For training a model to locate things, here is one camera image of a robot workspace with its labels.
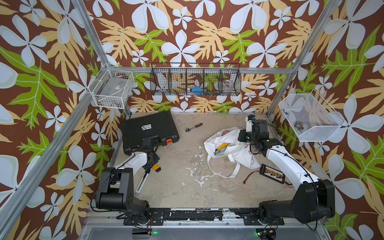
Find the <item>yellow utility knife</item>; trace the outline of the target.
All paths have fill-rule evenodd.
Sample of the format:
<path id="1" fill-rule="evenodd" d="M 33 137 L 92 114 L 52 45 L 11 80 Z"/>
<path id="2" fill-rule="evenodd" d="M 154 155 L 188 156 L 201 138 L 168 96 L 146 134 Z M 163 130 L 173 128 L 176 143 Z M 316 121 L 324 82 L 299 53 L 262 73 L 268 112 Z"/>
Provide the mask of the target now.
<path id="1" fill-rule="evenodd" d="M 223 143 L 222 145 L 220 145 L 219 147 L 217 147 L 217 149 L 216 150 L 219 150 L 219 149 L 221 149 L 221 148 L 227 148 L 228 146 L 230 146 L 231 144 L 230 143 Z"/>

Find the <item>white cartoon print pouch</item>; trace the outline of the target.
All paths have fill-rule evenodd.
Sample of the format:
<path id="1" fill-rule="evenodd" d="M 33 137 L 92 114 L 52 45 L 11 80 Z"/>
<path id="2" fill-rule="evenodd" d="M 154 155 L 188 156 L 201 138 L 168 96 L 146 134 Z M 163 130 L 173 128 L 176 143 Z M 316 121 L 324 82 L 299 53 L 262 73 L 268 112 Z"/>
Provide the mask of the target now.
<path id="1" fill-rule="evenodd" d="M 204 147 L 208 154 L 208 164 L 210 164 L 212 159 L 227 157 L 231 163 L 236 165 L 232 174 L 229 176 L 223 176 L 219 173 L 216 173 L 211 167 L 209 167 L 214 175 L 224 179 L 235 178 L 239 173 L 241 166 L 244 166 L 250 170 L 258 170 L 261 167 L 261 164 L 257 161 L 256 157 L 251 152 L 251 145 L 238 141 L 239 133 L 240 129 L 237 127 L 222 129 L 204 142 Z M 215 156 L 214 151 L 223 143 L 230 143 L 231 145 L 226 148 L 223 154 Z"/>

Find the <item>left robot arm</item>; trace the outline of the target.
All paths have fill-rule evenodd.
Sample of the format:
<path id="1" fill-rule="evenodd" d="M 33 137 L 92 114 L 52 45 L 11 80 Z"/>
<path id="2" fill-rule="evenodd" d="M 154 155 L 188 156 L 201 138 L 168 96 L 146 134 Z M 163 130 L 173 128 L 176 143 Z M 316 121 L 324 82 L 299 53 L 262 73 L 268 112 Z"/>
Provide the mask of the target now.
<path id="1" fill-rule="evenodd" d="M 124 213 L 128 223 L 148 225 L 153 221 L 148 201 L 136 197 L 134 175 L 142 167 L 146 168 L 143 183 L 158 161 L 155 139 L 146 138 L 140 146 L 131 150 L 131 155 L 122 164 L 102 171 L 98 190 L 90 204 L 93 211 Z"/>

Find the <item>black white pen knife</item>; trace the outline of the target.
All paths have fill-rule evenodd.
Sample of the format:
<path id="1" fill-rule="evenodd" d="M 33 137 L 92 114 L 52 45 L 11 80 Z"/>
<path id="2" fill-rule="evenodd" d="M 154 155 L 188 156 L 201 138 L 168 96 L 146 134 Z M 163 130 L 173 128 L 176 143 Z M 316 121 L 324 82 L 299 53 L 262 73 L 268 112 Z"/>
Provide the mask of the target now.
<path id="1" fill-rule="evenodd" d="M 135 190 L 136 196 L 138 196 L 141 193 L 141 191 L 142 191 L 142 189 L 143 189 L 143 187 L 144 187 L 144 185 L 145 185 L 145 183 L 149 177 L 149 174 L 150 174 L 150 171 L 145 171 L 145 173 L 143 174 L 143 177 L 141 178 L 141 181 L 139 182 L 139 185 Z"/>

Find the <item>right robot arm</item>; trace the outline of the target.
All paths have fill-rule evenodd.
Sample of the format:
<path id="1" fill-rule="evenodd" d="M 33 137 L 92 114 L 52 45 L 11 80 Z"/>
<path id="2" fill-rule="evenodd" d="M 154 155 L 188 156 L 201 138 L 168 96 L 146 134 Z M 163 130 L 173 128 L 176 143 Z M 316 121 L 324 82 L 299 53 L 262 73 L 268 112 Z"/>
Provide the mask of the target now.
<path id="1" fill-rule="evenodd" d="M 241 130 L 238 140 L 248 143 L 274 163 L 283 177 L 289 180 L 296 193 L 289 201 L 264 201 L 258 207 L 258 217 L 264 224 L 275 218 L 292 218 L 302 224 L 334 217 L 335 187 L 330 180 L 321 180 L 301 165 L 281 142 L 270 138 L 268 124 L 254 115 L 246 118 L 246 129 Z"/>

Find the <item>yellow black cutter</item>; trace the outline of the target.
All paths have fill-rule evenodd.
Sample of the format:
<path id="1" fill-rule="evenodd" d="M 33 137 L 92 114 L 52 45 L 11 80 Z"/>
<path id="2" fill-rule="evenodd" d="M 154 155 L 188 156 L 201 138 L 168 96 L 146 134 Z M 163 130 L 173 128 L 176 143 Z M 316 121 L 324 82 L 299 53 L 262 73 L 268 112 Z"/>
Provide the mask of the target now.
<path id="1" fill-rule="evenodd" d="M 155 165 L 153 166 L 153 170 L 156 171 L 157 173 L 160 172 L 160 171 L 161 171 L 161 167 L 160 167 L 160 165 L 155 164 Z"/>

